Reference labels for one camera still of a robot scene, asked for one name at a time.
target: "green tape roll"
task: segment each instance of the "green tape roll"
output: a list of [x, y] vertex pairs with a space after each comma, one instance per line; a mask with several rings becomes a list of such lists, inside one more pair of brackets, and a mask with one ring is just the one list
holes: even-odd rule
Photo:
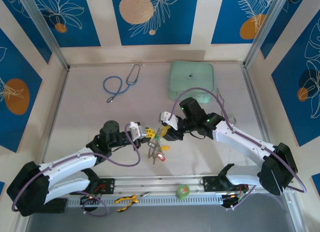
[[190, 188], [187, 185], [179, 185], [176, 191], [176, 197], [179, 200], [184, 200], [190, 194]]

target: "mint green box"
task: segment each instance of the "mint green box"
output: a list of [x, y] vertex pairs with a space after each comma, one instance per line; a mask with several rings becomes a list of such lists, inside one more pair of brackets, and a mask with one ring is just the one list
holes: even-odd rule
[[[213, 93], [215, 87], [215, 71], [207, 62], [175, 61], [171, 64], [169, 78], [169, 98], [176, 100], [178, 96], [192, 87], [202, 87]], [[202, 90], [187, 92], [180, 101], [193, 97], [199, 103], [208, 103], [212, 96]]]

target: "yellow handle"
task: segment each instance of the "yellow handle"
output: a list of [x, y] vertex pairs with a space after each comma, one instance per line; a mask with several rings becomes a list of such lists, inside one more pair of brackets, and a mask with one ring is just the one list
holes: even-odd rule
[[115, 201], [116, 204], [118, 204], [120, 201], [125, 201], [125, 200], [134, 200], [136, 199], [136, 195], [133, 195], [133, 196], [130, 196], [130, 197], [122, 197], [122, 198], [119, 198]]
[[168, 132], [168, 129], [170, 129], [171, 126], [162, 126], [162, 133], [161, 133], [161, 137], [165, 136]]
[[151, 138], [150, 140], [152, 140], [152, 138], [156, 135], [156, 132], [153, 129], [150, 128], [146, 128], [146, 138]]
[[136, 204], [138, 203], [138, 200], [137, 199], [133, 199], [129, 205], [127, 205], [126, 207], [122, 208], [122, 209], [118, 209], [117, 212], [123, 212], [125, 210], [127, 210], [130, 206], [132, 206], [133, 204]]

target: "small tool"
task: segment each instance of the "small tool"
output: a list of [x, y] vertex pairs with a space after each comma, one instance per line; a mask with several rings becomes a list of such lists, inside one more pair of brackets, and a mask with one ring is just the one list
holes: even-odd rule
[[133, 195], [131, 197], [122, 197], [119, 198], [115, 201], [116, 204], [118, 204], [120, 201], [125, 201], [125, 200], [132, 200], [126, 207], [122, 208], [122, 209], [118, 209], [117, 212], [123, 212], [125, 210], [127, 210], [130, 206], [132, 206], [133, 204], [137, 204], [139, 202], [139, 200], [147, 195], [149, 195], [151, 192], [145, 192], [142, 193], [140, 195]]
[[157, 150], [157, 146], [153, 143], [153, 142], [149, 142], [149, 151], [148, 151], [148, 159], [153, 157], [153, 155], [155, 154], [155, 151]]
[[[151, 148], [155, 147], [155, 144], [153, 142], [148, 142], [148, 146], [150, 146]], [[170, 150], [170, 146], [159, 146], [158, 145], [158, 151], [161, 150], [161, 152], [163, 153], [163, 151], [168, 151]]]
[[156, 154], [156, 151], [159, 150], [159, 148], [160, 148], [160, 144], [159, 144], [158, 141], [156, 141], [155, 144], [154, 144], [154, 148], [153, 148], [153, 150], [152, 150], [151, 156], [154, 156], [154, 155]]
[[154, 156], [152, 156], [152, 158], [153, 158], [153, 164], [155, 164], [155, 163], [156, 163], [157, 156], [154, 155]]

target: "blue stethoscope tubing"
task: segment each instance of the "blue stethoscope tubing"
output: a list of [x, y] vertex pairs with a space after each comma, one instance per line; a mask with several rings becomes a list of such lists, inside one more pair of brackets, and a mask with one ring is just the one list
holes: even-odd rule
[[[138, 73], [137, 73], [137, 75], [136, 75], [136, 78], [135, 78], [134, 81], [129, 81], [129, 78], [130, 78], [130, 76], [131, 76], [131, 74], [132, 74], [132, 72], [133, 72], [133, 70], [134, 70], [134, 68], [135, 68], [136, 66], [139, 67]], [[109, 98], [107, 99], [107, 101], [106, 101], [107, 103], [112, 102], [112, 101], [115, 99], [116, 96], [125, 93], [126, 91], [128, 91], [128, 89], [129, 89], [131, 86], [133, 86], [133, 85], [135, 85], [135, 84], [137, 83], [138, 77], [139, 77], [139, 73], [140, 73], [140, 67], [141, 67], [141, 66], [140, 66], [139, 64], [134, 64], [134, 65], [133, 65], [133, 67], [132, 67], [132, 69], [131, 69], [131, 72], [129, 73], [129, 75], [128, 75], [128, 76], [126, 77], [126, 79], [125, 79], [125, 83], [127, 84], [127, 87], [126, 87], [126, 89], [124, 89], [123, 91], [121, 91], [122, 85], [123, 85], [123, 81], [122, 81], [121, 77], [119, 77], [119, 76], [109, 76], [109, 77], [107, 77], [107, 78], [103, 81], [103, 88], [104, 88], [104, 90], [105, 90], [107, 93], [113, 95], [113, 96], [111, 96], [111, 97], [109, 97]], [[117, 78], [117, 79], [119, 79], [119, 81], [120, 81], [120, 86], [119, 86], [119, 89], [118, 89], [117, 92], [109, 91], [109, 90], [106, 88], [106, 81], [108, 81], [108, 80], [111, 79], [111, 78]]]

